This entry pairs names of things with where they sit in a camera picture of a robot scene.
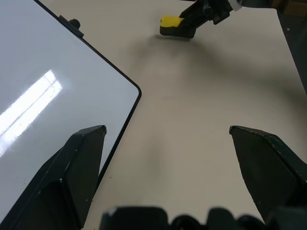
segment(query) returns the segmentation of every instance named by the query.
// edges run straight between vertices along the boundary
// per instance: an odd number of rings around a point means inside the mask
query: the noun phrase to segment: yellow block
[[[174,17],[174,16],[162,16],[161,18],[161,27],[178,27],[183,18]]]

